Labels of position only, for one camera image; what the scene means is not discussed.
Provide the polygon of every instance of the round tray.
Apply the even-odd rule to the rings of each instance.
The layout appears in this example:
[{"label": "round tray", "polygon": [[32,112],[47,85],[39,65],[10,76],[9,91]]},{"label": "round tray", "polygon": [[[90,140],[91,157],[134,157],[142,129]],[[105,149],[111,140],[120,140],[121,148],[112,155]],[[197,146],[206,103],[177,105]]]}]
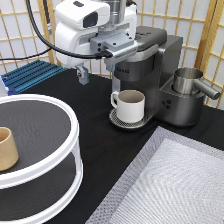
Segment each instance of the round tray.
[{"label": "round tray", "polygon": [[19,153],[16,165],[0,172],[0,189],[25,183],[54,168],[72,151],[79,136],[73,110],[42,95],[0,98],[0,124],[12,130]]},{"label": "round tray", "polygon": [[0,190],[0,223],[37,224],[57,215],[75,196],[80,181],[75,159],[69,154],[39,178]]},{"label": "round tray", "polygon": [[19,153],[18,162],[0,172],[0,223],[46,222],[81,185],[76,115],[55,98],[18,95],[0,98],[0,124],[12,130]]}]

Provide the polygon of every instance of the cup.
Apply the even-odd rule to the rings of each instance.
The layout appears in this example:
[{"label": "cup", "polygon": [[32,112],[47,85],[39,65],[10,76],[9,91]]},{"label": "cup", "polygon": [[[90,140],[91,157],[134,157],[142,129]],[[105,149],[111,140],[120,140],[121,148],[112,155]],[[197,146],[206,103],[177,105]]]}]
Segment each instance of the cup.
[{"label": "cup", "polygon": [[144,117],[145,96],[139,91],[115,91],[111,94],[111,104],[116,108],[118,119],[125,123],[136,123]]},{"label": "cup", "polygon": [[0,171],[12,167],[19,159],[12,131],[0,127]]}]

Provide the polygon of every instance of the coffee machine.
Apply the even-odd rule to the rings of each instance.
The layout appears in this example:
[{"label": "coffee machine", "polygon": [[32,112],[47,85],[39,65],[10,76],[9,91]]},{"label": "coffee machine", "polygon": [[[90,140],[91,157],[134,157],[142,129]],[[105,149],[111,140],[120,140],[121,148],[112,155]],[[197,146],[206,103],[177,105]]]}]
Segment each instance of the coffee machine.
[{"label": "coffee machine", "polygon": [[[127,126],[115,121],[111,112],[112,123],[120,128],[135,129],[154,117],[178,127],[195,125],[200,120],[206,91],[182,94],[173,88],[183,38],[167,35],[163,29],[139,26],[135,40],[138,42],[136,55],[115,66],[113,91],[142,92],[145,95],[145,118],[137,126]],[[219,97],[216,90],[206,88]]]}]

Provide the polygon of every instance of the gray mat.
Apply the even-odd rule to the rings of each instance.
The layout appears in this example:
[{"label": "gray mat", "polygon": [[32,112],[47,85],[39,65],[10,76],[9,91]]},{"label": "gray mat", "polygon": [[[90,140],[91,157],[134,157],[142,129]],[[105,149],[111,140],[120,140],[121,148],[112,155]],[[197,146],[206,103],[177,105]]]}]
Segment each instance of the gray mat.
[{"label": "gray mat", "polygon": [[75,175],[75,159],[70,153],[37,179],[0,190],[0,222],[26,218],[49,208],[69,190]]},{"label": "gray mat", "polygon": [[223,160],[165,139],[109,223],[221,224],[223,170]]},{"label": "gray mat", "polygon": [[19,152],[15,166],[1,174],[31,166],[57,150],[67,139],[71,122],[60,107],[27,100],[0,104],[0,127],[10,128]]},{"label": "gray mat", "polygon": [[224,160],[222,151],[158,127],[86,224],[107,224],[109,222],[125,195],[165,138]]}]

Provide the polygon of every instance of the cable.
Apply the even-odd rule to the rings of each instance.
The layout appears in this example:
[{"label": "cable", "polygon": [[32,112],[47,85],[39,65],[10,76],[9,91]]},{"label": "cable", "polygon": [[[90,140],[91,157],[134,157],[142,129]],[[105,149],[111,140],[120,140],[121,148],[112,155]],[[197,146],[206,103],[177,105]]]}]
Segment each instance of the cable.
[{"label": "cable", "polygon": [[29,17],[30,17],[30,21],[31,21],[31,23],[33,25],[33,29],[35,30],[35,32],[36,32],[37,36],[40,38],[40,40],[45,45],[47,45],[48,47],[52,48],[53,50],[55,50],[55,51],[57,51],[57,52],[59,52],[61,54],[64,54],[64,55],[67,55],[67,56],[70,56],[70,57],[74,57],[74,58],[101,59],[103,57],[105,57],[105,58],[113,57],[113,54],[111,54],[108,51],[102,51],[102,52],[100,52],[98,54],[95,54],[95,55],[80,55],[80,54],[74,54],[74,53],[62,50],[62,49],[56,47],[55,45],[52,45],[51,43],[49,43],[47,40],[45,40],[43,38],[43,36],[41,35],[40,31],[37,28],[36,22],[35,22],[34,17],[33,17],[32,8],[31,8],[31,5],[30,5],[30,0],[26,0],[26,4],[27,4],[27,10],[28,10],[28,14],[29,14]]},{"label": "cable", "polygon": [[26,60],[26,59],[29,59],[29,58],[34,58],[34,57],[43,55],[43,54],[45,54],[45,53],[47,53],[48,51],[51,51],[51,50],[52,49],[49,48],[46,51],[43,51],[42,53],[35,54],[35,55],[31,55],[31,56],[28,56],[28,57],[25,57],[25,58],[0,58],[0,61],[7,61],[7,60]]}]

